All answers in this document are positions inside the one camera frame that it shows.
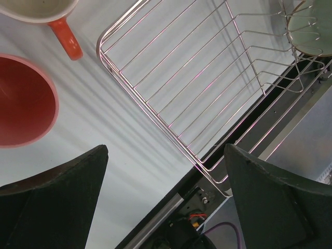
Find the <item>orange ceramic mug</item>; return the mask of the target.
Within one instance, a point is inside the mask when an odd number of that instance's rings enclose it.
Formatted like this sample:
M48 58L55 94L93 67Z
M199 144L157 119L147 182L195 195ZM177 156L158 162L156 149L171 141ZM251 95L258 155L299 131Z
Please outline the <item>orange ceramic mug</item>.
M73 61L82 58L82 49L67 23L78 1L1 1L1 14L30 24L49 26Z

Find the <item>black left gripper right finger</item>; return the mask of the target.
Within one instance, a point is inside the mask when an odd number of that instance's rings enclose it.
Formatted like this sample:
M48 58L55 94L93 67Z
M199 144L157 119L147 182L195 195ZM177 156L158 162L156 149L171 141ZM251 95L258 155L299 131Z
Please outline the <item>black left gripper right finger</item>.
M247 248L331 248L331 186L224 149Z

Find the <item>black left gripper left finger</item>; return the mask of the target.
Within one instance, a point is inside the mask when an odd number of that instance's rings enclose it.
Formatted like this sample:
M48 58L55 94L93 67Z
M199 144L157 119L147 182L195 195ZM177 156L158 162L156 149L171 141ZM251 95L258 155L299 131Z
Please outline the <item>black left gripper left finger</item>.
M85 248L108 163L106 145L1 187L1 248Z

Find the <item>green ceramic bowl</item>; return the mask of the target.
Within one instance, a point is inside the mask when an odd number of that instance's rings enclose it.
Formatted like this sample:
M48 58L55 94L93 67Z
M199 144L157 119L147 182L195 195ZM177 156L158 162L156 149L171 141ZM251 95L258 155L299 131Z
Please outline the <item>green ceramic bowl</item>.
M288 23L290 43L301 53L331 56L331 1L302 1Z

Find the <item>pink plastic cup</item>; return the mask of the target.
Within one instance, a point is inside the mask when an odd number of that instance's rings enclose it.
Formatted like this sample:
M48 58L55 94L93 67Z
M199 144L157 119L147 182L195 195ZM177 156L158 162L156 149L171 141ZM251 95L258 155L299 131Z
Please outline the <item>pink plastic cup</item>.
M54 82L36 63L1 54L1 148L30 145L44 137L59 114Z

